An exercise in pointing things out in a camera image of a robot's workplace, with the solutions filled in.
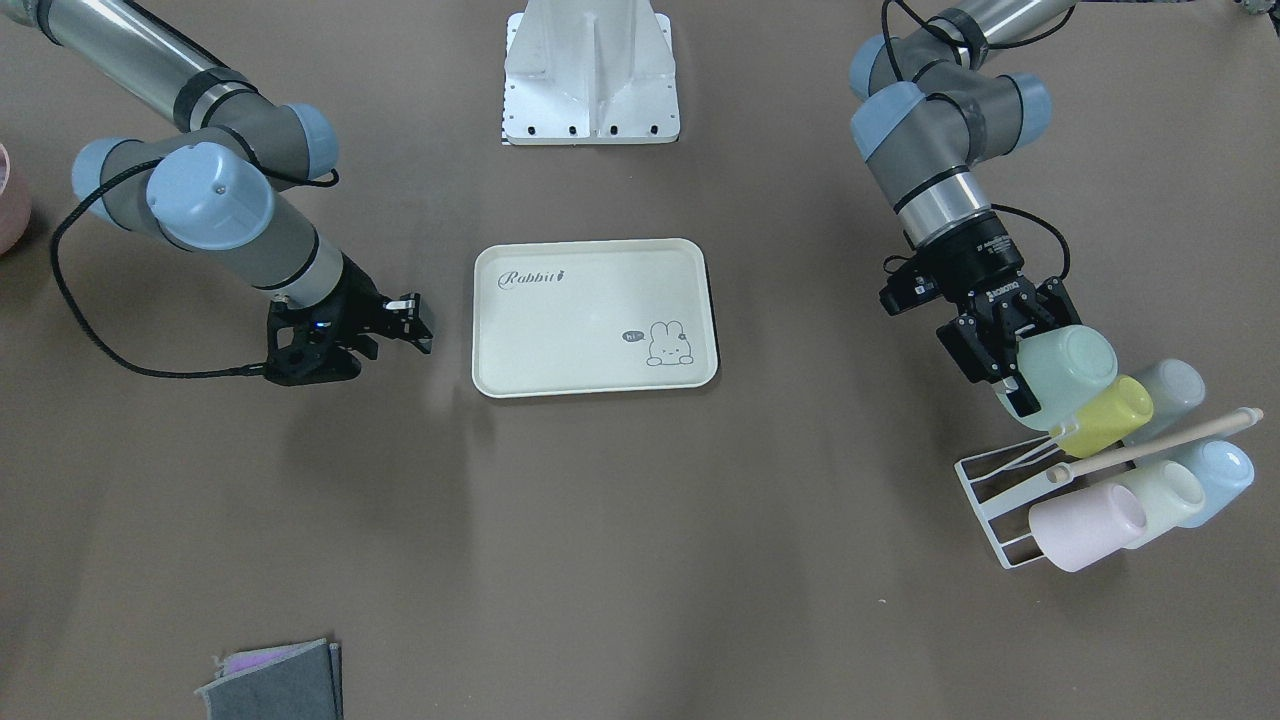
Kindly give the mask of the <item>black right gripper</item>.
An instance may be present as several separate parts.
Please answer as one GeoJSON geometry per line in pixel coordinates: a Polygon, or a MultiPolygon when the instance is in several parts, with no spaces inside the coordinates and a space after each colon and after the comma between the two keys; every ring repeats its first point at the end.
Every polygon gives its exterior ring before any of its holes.
{"type": "Polygon", "coordinates": [[[372,336],[379,332],[412,345],[421,354],[433,350],[433,333],[420,318],[420,295],[406,293],[390,300],[349,258],[343,258],[335,288],[320,304],[293,311],[291,328],[292,361],[303,361],[308,352],[323,354],[333,347],[376,360],[379,350],[372,336]],[[398,318],[385,319],[387,311],[398,318]]]}

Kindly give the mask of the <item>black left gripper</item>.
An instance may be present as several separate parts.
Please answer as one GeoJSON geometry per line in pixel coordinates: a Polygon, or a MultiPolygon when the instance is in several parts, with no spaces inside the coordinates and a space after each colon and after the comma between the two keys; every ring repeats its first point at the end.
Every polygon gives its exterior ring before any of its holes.
{"type": "Polygon", "coordinates": [[[1080,316],[1061,275],[1036,284],[1001,219],[992,211],[965,222],[936,245],[936,281],[957,318],[937,331],[970,382],[996,383],[1010,413],[1027,418],[1042,409],[1021,372],[1018,345],[1080,316]]]}

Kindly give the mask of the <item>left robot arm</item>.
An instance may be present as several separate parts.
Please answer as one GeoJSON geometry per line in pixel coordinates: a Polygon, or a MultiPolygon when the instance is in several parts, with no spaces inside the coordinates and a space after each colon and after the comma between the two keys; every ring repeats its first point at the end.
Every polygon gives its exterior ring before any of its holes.
{"type": "Polygon", "coordinates": [[[1076,324],[1062,282],[1024,275],[1024,259],[974,167],[1038,140],[1052,99],[1029,74],[984,76],[989,56],[1061,29],[1071,1],[959,1],[908,37],[883,29],[852,59],[861,106],[851,135],[911,250],[879,301],[899,315],[934,299],[957,315],[937,336],[973,383],[1016,416],[1042,407],[1018,361],[1023,340],[1076,324]]]}

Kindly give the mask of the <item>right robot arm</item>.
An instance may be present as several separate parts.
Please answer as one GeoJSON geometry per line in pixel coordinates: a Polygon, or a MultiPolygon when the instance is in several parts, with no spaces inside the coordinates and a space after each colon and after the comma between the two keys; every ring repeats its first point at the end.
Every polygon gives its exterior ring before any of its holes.
{"type": "Polygon", "coordinates": [[[330,122],[275,105],[239,72],[134,1],[5,1],[3,14],[96,65],[178,136],[100,138],[72,168],[79,209],[215,259],[268,297],[268,359],[279,384],[356,377],[376,337],[422,352],[420,297],[389,299],[284,197],[321,186],[339,159],[330,122]]]}

